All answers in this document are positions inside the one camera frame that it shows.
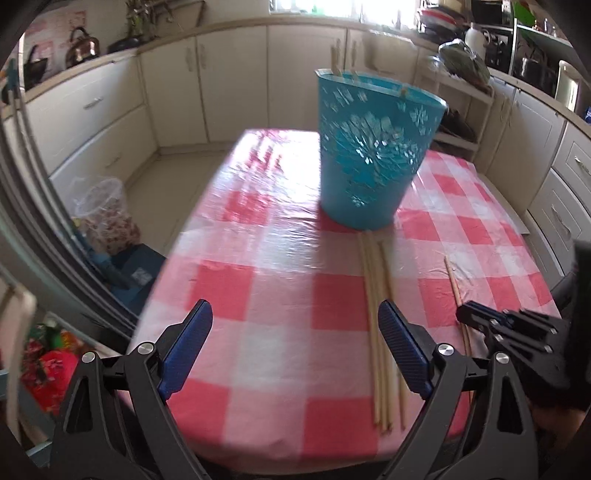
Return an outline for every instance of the metal screw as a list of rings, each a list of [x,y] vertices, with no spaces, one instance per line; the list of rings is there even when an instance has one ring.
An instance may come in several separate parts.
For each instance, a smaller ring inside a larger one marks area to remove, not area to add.
[[[86,352],[84,355],[82,355],[82,362],[85,364],[89,364],[90,362],[94,362],[96,358],[96,355],[94,352]]]
[[[453,354],[453,347],[447,343],[442,343],[437,347],[437,351],[443,356],[450,356]]]
[[[499,362],[500,364],[506,365],[509,363],[509,355],[507,355],[505,352],[498,352],[495,355],[495,359],[497,362]]]
[[[138,353],[140,355],[148,355],[150,353],[152,353],[154,351],[154,344],[153,343],[142,343],[139,347],[138,347]]]

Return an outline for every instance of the red and white checkered tablecloth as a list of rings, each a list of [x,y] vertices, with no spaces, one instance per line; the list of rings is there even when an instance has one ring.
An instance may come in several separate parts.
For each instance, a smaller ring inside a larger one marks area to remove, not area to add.
[[[406,434],[400,421],[385,436],[373,425],[356,232],[320,210],[319,181],[316,133],[246,132],[187,221],[131,345],[156,340],[198,299],[212,304],[213,329],[168,405],[195,452],[240,471],[387,458]],[[522,238],[465,160],[430,151],[394,227],[377,235],[391,246],[397,305],[436,342],[463,351],[445,254],[465,300],[558,313]],[[411,425],[423,403],[407,394]],[[463,398],[452,433],[467,409]]]

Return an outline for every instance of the drawer handle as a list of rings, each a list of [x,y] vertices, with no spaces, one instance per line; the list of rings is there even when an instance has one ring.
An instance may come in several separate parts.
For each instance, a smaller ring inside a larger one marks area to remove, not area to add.
[[[113,160],[111,160],[109,163],[107,163],[107,165],[105,165],[105,168],[111,168],[113,165],[115,165],[119,160],[121,160],[122,155],[119,154],[117,155]]]
[[[563,222],[562,218],[560,217],[560,214],[554,208],[554,205],[552,205],[551,209],[552,209],[552,213],[554,214],[554,216],[556,217],[556,219],[560,222],[560,225],[562,225],[563,228],[566,230],[567,235],[569,236],[569,240],[570,240],[571,237],[572,237],[572,232],[570,231],[570,228],[567,227],[566,224]]]
[[[581,168],[581,170],[583,170],[587,175],[589,175],[591,177],[591,171],[589,171],[587,166],[579,160],[577,155],[574,156],[574,160],[577,163],[577,165]]]
[[[103,97],[95,98],[94,100],[91,101],[91,103],[88,103],[87,105],[84,106],[84,110],[88,110],[89,108],[92,108],[95,105],[98,105],[102,101],[103,101]]]

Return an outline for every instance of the trash bin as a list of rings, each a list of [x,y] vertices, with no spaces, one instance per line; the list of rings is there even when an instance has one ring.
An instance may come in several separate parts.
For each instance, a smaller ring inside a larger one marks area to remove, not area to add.
[[[447,104],[391,79],[316,73],[320,205],[342,225],[383,228],[392,222]]]

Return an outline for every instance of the kettle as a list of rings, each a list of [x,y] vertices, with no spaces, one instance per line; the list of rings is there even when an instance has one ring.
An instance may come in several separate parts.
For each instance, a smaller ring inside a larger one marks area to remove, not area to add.
[[[486,31],[481,31],[475,23],[470,24],[466,32],[466,45],[475,53],[480,55],[482,60],[486,60],[486,46],[491,42],[491,35]]]
[[[74,41],[74,34],[80,31],[83,36]],[[70,43],[72,46],[66,53],[66,68],[69,69],[80,63],[95,59],[100,56],[99,40],[91,37],[84,27],[76,27],[70,34]]]

